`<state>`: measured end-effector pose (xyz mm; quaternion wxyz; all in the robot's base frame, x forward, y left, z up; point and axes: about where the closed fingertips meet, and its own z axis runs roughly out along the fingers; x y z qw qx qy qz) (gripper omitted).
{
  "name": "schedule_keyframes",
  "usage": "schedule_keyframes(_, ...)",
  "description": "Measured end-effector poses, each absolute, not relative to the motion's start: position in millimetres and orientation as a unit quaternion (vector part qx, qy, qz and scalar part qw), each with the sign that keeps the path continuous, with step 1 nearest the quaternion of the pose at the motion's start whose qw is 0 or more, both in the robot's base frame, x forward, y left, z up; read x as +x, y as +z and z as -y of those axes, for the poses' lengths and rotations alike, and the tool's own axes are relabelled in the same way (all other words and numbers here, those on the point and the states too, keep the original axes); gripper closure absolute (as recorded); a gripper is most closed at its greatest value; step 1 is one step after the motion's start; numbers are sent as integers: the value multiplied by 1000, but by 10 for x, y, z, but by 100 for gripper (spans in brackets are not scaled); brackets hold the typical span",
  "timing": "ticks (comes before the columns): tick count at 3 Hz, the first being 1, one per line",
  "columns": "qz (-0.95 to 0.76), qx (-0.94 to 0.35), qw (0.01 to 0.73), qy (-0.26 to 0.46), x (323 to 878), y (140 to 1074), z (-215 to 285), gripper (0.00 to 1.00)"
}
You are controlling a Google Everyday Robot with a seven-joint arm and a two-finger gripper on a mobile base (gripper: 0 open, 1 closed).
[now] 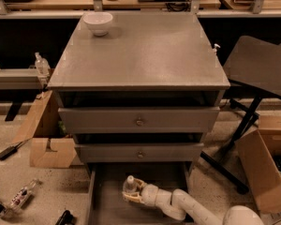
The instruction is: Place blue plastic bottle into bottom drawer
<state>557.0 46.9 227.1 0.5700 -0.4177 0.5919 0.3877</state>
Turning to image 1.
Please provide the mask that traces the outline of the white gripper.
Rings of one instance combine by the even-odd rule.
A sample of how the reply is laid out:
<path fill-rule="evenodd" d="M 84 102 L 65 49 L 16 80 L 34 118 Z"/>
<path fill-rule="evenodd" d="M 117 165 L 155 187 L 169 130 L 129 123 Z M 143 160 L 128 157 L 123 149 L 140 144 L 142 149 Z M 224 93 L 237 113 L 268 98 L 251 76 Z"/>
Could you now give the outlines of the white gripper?
<path fill-rule="evenodd" d="M 135 179 L 135 184 L 136 190 L 141 191 L 141 194 L 139 194 L 139 192 L 124 192 L 124 200 L 133 203 L 143 203 L 146 206 L 154 207 L 159 188 L 152 184 L 147 185 L 143 180 L 138 178 Z"/>

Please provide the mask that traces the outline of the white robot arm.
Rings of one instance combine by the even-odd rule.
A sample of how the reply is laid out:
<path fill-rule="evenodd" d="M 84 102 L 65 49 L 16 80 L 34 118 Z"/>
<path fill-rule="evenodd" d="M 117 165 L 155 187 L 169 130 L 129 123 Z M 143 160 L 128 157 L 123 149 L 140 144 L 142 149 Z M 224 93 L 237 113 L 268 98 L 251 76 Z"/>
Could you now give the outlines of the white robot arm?
<path fill-rule="evenodd" d="M 169 192 L 132 175 L 123 183 L 122 194 L 128 202 L 156 207 L 176 220 L 182 221 L 190 215 L 197 225 L 264 225 L 260 216 L 246 206 L 232 206 L 224 218 L 219 219 L 187 192 L 179 188 Z"/>

